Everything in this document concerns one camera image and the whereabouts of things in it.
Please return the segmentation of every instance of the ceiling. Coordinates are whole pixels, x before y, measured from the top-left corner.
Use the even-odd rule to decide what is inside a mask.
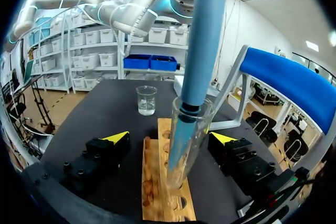
[[[273,23],[291,42],[294,49],[305,50],[315,62],[336,69],[336,49],[328,43],[329,27],[315,0],[242,0]],[[317,44],[317,53],[306,46]]]
[[[336,49],[332,48],[328,33],[330,27],[316,0],[242,0],[271,23],[291,42],[293,50],[335,72]],[[306,40],[319,46],[319,52],[309,49]]]

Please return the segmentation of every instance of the window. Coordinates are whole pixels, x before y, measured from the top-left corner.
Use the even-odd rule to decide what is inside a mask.
[[[336,77],[333,76],[325,68],[321,67],[320,65],[301,55],[296,54],[295,52],[292,53],[292,60],[318,73],[320,76],[324,77],[329,83],[331,83],[334,87],[336,87]]]

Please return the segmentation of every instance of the ceiling light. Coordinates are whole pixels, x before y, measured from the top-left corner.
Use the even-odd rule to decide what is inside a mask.
[[[336,47],[336,31],[329,33],[329,41],[332,47]]]
[[[316,44],[314,44],[312,42],[309,42],[309,41],[306,41],[306,44],[307,44],[307,47],[315,50],[316,52],[319,51],[319,46],[318,45],[316,45]]]

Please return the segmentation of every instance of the yellow label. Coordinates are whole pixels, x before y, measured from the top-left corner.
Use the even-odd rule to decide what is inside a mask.
[[[122,132],[122,133],[119,133],[119,134],[116,134],[116,135],[113,135],[113,136],[108,136],[108,137],[105,137],[105,138],[102,138],[102,139],[117,143],[117,141],[121,140],[123,136],[125,136],[126,134],[129,134],[129,133],[130,133],[129,131],[125,131],[125,132]]]
[[[237,140],[235,138],[232,138],[232,137],[229,137],[229,136],[220,135],[220,134],[215,133],[215,132],[211,132],[210,134],[213,134],[218,139],[218,141],[220,141],[222,144],[225,144],[225,143],[230,142],[232,140]]]

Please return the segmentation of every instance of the blue tube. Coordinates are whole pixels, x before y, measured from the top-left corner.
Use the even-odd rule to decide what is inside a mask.
[[[199,106],[204,103],[216,61],[224,11],[225,0],[195,0],[181,94],[181,111],[186,115],[197,116]],[[169,156],[169,170],[178,164],[185,153],[195,127],[196,120],[185,115],[178,117]]]
[[[195,0],[181,98],[203,104],[211,81],[223,23],[225,0]]]

